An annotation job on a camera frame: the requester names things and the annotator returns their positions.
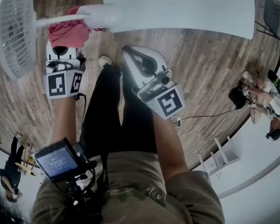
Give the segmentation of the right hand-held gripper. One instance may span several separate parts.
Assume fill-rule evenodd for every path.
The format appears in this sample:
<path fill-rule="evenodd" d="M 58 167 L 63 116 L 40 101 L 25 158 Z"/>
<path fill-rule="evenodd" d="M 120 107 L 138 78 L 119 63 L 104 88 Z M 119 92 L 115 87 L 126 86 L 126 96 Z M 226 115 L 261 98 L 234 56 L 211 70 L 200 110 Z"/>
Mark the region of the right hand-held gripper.
<path fill-rule="evenodd" d="M 182 88 L 173 81 L 172 72 L 167 70 L 160 53 L 136 45 L 125 45 L 122 51 L 137 87 L 132 91 L 142 103 L 163 119 L 169 119 L 185 108 Z"/>

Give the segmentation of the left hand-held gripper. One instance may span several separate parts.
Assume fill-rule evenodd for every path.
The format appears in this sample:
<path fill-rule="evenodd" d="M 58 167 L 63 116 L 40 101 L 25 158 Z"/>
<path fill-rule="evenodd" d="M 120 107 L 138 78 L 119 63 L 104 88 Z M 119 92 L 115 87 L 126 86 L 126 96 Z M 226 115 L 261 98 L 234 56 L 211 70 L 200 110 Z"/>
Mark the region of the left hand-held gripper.
<path fill-rule="evenodd" d="M 79 93 L 86 58 L 78 58 L 78 48 L 66 48 L 65 59 L 58 60 L 58 47 L 46 45 L 46 75 L 44 75 L 48 99 L 68 98 Z"/>

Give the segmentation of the pink cloth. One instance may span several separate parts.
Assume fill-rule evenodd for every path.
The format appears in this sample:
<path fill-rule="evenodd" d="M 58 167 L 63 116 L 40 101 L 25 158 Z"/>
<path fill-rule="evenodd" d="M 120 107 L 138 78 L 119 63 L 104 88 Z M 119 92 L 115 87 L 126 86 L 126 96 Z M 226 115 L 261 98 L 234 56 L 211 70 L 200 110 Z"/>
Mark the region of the pink cloth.
<path fill-rule="evenodd" d="M 68 15 L 75 14 L 100 14 L 103 5 L 75 6 L 68 11 Z M 106 28 L 89 27 L 83 19 L 62 21 L 49 26 L 49 42 L 53 48 L 68 47 L 82 48 L 84 43 L 89 39 L 92 30 L 105 32 Z"/>

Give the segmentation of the small white desk fan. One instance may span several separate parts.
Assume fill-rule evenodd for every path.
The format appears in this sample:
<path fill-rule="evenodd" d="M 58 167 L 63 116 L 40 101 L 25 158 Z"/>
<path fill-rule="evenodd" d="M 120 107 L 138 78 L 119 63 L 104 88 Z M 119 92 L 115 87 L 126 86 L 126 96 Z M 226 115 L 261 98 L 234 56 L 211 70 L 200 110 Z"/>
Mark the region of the small white desk fan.
<path fill-rule="evenodd" d="M 82 20 L 89 28 L 113 28 L 123 20 L 114 4 L 87 5 L 77 14 L 37 19 L 33 0 L 0 3 L 0 64 L 10 79 L 27 75 L 35 66 L 36 31 L 63 21 Z"/>

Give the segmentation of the person's left forearm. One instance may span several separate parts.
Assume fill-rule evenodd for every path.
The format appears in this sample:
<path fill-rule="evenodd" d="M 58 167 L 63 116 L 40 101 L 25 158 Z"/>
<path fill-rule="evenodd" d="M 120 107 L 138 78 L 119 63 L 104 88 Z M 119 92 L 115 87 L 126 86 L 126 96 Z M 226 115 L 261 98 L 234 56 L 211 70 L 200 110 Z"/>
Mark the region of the person's left forearm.
<path fill-rule="evenodd" d="M 71 145 L 76 143 L 75 97 L 61 98 L 57 102 L 51 143 L 66 138 Z"/>

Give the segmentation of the person's right forearm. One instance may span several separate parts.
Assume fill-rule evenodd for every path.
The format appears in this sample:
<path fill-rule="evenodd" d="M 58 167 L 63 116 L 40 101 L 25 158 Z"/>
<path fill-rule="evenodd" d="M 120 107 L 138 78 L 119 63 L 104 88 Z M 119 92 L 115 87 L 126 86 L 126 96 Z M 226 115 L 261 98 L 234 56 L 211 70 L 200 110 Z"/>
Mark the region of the person's right forearm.
<path fill-rule="evenodd" d="M 154 135 L 161 172 L 165 183 L 173 176 L 188 172 L 183 148 L 172 120 L 153 113 Z"/>

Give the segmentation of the person's white shoe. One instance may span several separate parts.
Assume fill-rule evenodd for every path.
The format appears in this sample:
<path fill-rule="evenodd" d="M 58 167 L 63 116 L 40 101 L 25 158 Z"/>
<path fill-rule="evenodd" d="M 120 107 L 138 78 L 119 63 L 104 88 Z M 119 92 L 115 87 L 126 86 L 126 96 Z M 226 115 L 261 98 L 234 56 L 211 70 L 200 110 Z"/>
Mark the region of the person's white shoe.
<path fill-rule="evenodd" d="M 112 60 L 109 57 L 104 56 L 104 55 L 102 55 L 98 58 L 98 64 L 100 65 L 100 67 L 102 69 L 107 68 L 109 66 L 113 66 Z"/>

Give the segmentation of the person's black trousers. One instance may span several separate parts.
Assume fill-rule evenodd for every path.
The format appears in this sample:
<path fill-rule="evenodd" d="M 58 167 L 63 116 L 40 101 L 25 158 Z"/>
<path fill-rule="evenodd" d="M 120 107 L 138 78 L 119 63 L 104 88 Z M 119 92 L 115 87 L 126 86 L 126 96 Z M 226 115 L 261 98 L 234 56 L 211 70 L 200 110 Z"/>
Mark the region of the person's black trousers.
<path fill-rule="evenodd" d="M 132 93 L 127 71 L 105 64 L 98 76 L 80 138 L 89 157 L 103 153 L 157 153 L 152 111 Z"/>

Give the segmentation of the white table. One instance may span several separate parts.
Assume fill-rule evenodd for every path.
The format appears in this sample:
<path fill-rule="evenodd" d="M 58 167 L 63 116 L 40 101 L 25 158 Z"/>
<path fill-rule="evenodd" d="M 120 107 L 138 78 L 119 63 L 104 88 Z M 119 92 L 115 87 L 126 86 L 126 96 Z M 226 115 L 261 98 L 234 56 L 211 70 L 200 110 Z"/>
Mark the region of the white table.
<path fill-rule="evenodd" d="M 252 39 L 254 0 L 103 0 L 123 12 L 114 33 L 151 28 L 188 28 Z"/>

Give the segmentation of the black bucket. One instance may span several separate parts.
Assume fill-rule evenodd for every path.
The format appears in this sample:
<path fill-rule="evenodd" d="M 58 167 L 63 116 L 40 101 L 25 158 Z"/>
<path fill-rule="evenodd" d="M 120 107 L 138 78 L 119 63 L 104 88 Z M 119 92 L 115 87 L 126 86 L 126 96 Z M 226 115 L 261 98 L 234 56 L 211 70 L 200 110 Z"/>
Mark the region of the black bucket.
<path fill-rule="evenodd" d="M 239 87 L 231 89 L 228 98 L 232 101 L 237 110 L 243 108 L 246 104 L 246 97 Z"/>

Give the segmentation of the black chest monitor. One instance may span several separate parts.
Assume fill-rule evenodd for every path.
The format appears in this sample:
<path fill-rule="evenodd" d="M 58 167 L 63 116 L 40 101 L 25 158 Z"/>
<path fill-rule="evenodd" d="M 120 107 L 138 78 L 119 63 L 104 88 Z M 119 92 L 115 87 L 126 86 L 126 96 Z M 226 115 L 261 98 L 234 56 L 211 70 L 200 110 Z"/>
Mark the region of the black chest monitor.
<path fill-rule="evenodd" d="M 81 163 L 67 138 L 40 149 L 33 154 L 33 158 L 54 183 L 79 175 Z"/>

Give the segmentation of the white wooden shelf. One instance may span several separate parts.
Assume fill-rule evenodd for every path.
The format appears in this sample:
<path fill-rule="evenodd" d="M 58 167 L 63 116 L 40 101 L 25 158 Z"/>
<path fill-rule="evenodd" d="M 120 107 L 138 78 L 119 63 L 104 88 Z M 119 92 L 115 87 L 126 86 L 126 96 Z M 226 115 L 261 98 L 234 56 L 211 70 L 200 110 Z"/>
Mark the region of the white wooden shelf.
<path fill-rule="evenodd" d="M 227 136 L 227 142 L 222 145 L 217 137 L 214 138 L 217 149 L 215 152 L 210 152 L 209 157 L 202 158 L 201 154 L 198 154 L 200 164 L 195 170 L 200 170 L 208 173 L 208 175 L 220 177 L 224 168 L 231 164 L 240 161 L 240 156 L 236 154 L 233 142 L 230 136 Z"/>

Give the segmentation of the yellow wooden toy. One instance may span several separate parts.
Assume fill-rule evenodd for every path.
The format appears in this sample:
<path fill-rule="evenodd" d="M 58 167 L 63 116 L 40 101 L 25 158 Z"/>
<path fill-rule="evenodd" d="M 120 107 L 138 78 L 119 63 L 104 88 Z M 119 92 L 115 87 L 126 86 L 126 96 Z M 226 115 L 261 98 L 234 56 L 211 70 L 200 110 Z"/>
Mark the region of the yellow wooden toy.
<path fill-rule="evenodd" d="M 31 169 L 29 169 L 29 168 L 27 168 L 26 166 L 24 166 L 24 165 L 22 165 L 22 164 L 20 164 L 20 163 L 15 163 L 15 165 L 18 167 L 18 169 L 22 172 L 22 174 L 25 176 L 25 175 L 31 175 L 31 176 L 37 176 L 37 174 L 33 171 L 33 170 L 31 170 Z"/>

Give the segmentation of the person's olive shirt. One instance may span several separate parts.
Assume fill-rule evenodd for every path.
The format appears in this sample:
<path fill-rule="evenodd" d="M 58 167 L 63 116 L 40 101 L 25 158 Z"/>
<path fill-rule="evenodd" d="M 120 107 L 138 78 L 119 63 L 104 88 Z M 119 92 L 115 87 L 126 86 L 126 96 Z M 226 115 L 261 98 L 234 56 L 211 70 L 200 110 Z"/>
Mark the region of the person's olive shirt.
<path fill-rule="evenodd" d="M 207 174 L 190 171 L 179 147 L 112 153 L 107 166 L 103 202 L 85 211 L 45 179 L 32 208 L 33 224 L 225 224 Z"/>

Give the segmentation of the black folding chair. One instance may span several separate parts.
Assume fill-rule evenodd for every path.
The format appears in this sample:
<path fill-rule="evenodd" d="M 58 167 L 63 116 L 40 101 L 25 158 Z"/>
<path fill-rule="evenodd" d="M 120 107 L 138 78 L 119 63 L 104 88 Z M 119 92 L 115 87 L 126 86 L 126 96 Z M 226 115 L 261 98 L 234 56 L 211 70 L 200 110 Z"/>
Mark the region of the black folding chair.
<path fill-rule="evenodd" d="M 257 31 L 274 37 L 280 41 L 280 6 L 275 4 L 273 0 L 265 0 L 263 8 L 263 20 L 265 24 L 262 25 L 257 21 L 254 22 L 261 26 L 264 30 L 262 31 L 257 29 Z"/>

